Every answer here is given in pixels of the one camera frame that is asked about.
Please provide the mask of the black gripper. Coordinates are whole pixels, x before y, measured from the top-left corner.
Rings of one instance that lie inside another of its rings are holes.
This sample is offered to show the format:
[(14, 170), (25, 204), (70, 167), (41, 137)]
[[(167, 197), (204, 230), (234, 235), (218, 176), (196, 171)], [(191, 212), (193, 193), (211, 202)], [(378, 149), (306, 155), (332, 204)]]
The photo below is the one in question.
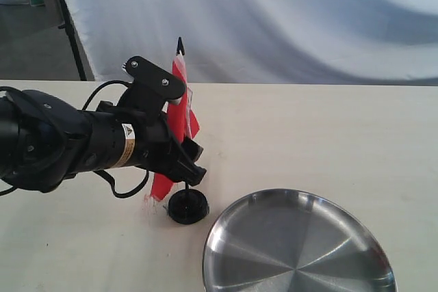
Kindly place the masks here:
[(151, 116), (127, 106), (100, 102), (89, 112), (89, 171), (135, 166), (145, 170), (168, 168), (159, 162), (171, 153), (170, 180), (199, 185), (207, 170), (196, 164), (203, 147), (189, 137), (176, 142), (162, 111)]

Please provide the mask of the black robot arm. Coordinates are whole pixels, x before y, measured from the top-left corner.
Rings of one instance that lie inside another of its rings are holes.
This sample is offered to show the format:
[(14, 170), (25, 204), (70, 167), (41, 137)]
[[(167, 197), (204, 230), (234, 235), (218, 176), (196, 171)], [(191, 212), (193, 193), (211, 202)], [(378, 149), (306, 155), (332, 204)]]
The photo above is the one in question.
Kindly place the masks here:
[(166, 97), (130, 87), (116, 105), (76, 109), (37, 90), (7, 88), (1, 98), (1, 179), (49, 193), (82, 172), (114, 187), (111, 168), (137, 167), (174, 183), (198, 185), (200, 147), (180, 142), (163, 111)]

